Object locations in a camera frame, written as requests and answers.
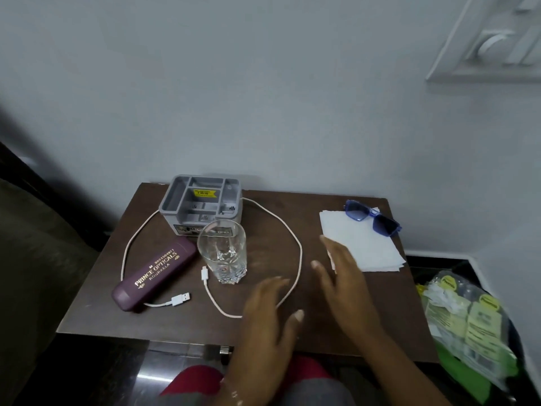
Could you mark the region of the person's right hand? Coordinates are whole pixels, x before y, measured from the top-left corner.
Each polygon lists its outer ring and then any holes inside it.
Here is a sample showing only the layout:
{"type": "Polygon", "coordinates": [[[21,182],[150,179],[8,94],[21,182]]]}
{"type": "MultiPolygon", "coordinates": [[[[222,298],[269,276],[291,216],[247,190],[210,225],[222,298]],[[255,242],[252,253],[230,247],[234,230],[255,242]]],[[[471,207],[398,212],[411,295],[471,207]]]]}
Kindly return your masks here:
{"type": "Polygon", "coordinates": [[[384,331],[364,274],[349,250],[323,235],[320,241],[335,267],[336,293],[324,296],[338,326],[353,342],[377,329],[384,331]]]}

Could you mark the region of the person's left hand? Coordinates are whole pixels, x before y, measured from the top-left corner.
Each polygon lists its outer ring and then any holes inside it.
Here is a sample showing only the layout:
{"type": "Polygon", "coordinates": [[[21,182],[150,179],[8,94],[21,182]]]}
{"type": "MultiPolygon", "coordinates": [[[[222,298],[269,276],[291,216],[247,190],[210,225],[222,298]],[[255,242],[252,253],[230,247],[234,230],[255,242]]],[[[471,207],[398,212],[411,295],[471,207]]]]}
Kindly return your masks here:
{"type": "Polygon", "coordinates": [[[227,375],[251,376],[281,382],[297,339],[286,338],[286,323],[280,326],[277,304],[288,279],[273,277],[259,283],[247,300],[241,320],[238,345],[227,375]]]}

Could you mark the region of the person's left forearm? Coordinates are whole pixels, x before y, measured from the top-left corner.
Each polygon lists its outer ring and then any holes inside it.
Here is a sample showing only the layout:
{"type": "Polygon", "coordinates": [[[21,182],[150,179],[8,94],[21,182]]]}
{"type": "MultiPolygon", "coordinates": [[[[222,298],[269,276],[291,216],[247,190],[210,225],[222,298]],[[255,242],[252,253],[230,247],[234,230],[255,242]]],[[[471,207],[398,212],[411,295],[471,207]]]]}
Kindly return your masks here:
{"type": "Polygon", "coordinates": [[[268,406],[274,399],[280,383],[251,376],[224,376],[219,392],[209,406],[268,406]]]}

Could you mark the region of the person's right forearm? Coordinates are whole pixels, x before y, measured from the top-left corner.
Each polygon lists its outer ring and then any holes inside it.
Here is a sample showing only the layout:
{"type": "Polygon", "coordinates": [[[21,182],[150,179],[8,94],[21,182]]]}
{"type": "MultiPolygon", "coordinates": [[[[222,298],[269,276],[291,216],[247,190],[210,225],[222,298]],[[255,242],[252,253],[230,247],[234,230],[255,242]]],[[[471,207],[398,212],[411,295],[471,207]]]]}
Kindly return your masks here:
{"type": "Polygon", "coordinates": [[[387,333],[377,329],[355,341],[392,406],[452,406],[387,333]]]}

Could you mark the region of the white paper napkin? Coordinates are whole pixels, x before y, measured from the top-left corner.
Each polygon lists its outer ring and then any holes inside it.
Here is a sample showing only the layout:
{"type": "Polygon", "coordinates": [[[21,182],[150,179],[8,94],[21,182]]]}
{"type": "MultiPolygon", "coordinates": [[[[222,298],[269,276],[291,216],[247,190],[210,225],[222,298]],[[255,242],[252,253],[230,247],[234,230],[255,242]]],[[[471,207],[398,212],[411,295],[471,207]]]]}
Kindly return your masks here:
{"type": "Polygon", "coordinates": [[[344,245],[364,272],[398,272],[406,265],[394,241],[373,230],[373,219],[355,221],[344,211],[319,213],[323,235],[344,245]]]}

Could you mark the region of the blue sunglasses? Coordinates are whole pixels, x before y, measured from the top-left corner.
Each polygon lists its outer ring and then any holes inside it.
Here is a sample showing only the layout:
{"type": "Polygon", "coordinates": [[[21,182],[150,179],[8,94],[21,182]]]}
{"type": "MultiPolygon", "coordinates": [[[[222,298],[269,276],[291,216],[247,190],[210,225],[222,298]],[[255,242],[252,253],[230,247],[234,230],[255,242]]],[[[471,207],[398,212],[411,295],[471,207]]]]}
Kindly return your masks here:
{"type": "Polygon", "coordinates": [[[347,200],[344,205],[344,212],[348,218],[356,222],[371,219],[373,230],[384,237],[393,237],[402,230],[402,226],[396,220],[357,200],[347,200]]]}

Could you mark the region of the clear drinking glass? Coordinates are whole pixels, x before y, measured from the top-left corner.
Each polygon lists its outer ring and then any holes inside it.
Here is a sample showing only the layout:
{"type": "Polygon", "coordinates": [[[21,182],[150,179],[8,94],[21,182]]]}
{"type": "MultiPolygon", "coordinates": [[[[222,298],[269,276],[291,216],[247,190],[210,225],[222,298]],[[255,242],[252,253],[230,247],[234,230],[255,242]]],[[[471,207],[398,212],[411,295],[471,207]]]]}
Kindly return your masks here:
{"type": "Polygon", "coordinates": [[[197,246],[221,284],[238,284],[247,273],[246,233],[230,219],[215,220],[199,233],[197,246]]]}

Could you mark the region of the person's red grey clothing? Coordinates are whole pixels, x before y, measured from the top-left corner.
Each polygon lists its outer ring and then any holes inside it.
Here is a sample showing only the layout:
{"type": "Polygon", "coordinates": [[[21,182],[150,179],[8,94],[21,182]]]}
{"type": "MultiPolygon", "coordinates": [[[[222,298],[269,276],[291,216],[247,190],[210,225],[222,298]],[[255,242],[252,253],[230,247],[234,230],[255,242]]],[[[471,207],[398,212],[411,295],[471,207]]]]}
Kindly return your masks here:
{"type": "MultiPolygon", "coordinates": [[[[206,364],[188,367],[157,397],[156,406],[208,406],[223,374],[206,364]]],[[[350,391],[315,359],[294,355],[268,406],[356,406],[350,391]]]]}

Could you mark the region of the maroon glasses case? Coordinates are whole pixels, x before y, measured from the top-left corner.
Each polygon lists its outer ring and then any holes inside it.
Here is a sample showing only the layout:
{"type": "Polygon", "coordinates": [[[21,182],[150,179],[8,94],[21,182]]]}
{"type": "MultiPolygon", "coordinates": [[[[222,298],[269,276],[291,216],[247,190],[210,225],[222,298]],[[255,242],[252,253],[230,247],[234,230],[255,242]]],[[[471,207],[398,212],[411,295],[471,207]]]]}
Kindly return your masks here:
{"type": "Polygon", "coordinates": [[[129,240],[125,248],[121,266],[121,280],[112,291],[112,300],[116,305],[124,312],[132,312],[142,305],[148,307],[178,306],[191,300],[190,293],[181,293],[165,303],[151,304],[147,302],[166,281],[172,279],[194,259],[198,252],[196,245],[185,237],[179,237],[137,271],[125,277],[125,264],[134,238],[129,240]]]}

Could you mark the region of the clear plastic bag of packets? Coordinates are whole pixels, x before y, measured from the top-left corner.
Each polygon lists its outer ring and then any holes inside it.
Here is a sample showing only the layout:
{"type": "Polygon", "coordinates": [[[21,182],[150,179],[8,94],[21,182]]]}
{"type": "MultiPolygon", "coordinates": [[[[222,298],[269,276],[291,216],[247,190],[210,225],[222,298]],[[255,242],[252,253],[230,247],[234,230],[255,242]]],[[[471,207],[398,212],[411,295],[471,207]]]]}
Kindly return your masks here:
{"type": "Polygon", "coordinates": [[[457,360],[504,392],[518,372],[510,321],[500,301],[466,278],[440,271],[420,293],[432,337],[457,360]]]}

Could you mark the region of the grey plastic organizer tray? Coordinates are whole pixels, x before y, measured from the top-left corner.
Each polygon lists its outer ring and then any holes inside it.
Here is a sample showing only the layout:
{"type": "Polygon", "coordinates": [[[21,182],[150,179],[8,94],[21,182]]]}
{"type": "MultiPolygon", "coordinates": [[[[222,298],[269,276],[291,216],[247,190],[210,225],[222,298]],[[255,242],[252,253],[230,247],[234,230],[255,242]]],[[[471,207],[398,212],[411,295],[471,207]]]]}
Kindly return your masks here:
{"type": "Polygon", "coordinates": [[[175,176],[159,206],[173,232],[198,237],[206,225],[216,220],[241,223],[243,209],[241,183],[235,178],[175,176]]]}

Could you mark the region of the green plastic bag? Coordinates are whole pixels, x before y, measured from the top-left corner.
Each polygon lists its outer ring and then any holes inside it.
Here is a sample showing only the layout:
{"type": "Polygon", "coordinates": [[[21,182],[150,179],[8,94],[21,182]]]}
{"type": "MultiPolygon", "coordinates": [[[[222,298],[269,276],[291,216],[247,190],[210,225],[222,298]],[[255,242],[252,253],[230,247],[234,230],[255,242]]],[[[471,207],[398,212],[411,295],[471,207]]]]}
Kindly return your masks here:
{"type": "Polygon", "coordinates": [[[443,369],[480,406],[511,406],[510,383],[520,378],[523,368],[509,348],[502,349],[499,359],[469,347],[464,347],[463,357],[456,357],[442,343],[434,343],[443,369]]]}

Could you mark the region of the dark brown sofa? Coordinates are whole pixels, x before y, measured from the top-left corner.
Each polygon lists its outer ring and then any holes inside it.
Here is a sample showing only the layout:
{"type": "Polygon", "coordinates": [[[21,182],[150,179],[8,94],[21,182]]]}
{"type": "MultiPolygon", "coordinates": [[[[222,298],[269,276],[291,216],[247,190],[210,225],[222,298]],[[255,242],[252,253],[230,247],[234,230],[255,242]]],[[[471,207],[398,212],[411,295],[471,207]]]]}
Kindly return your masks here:
{"type": "Polygon", "coordinates": [[[106,237],[0,141],[0,406],[11,406],[106,237]]]}

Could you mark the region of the white wall switch board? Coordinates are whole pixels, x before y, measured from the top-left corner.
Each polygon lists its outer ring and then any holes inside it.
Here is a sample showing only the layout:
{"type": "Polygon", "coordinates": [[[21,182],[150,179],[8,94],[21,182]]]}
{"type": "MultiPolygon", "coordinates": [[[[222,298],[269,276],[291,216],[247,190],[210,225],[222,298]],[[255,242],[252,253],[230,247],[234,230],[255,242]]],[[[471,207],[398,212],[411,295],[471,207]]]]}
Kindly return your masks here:
{"type": "Polygon", "coordinates": [[[467,0],[426,80],[541,84],[541,0],[467,0]]]}

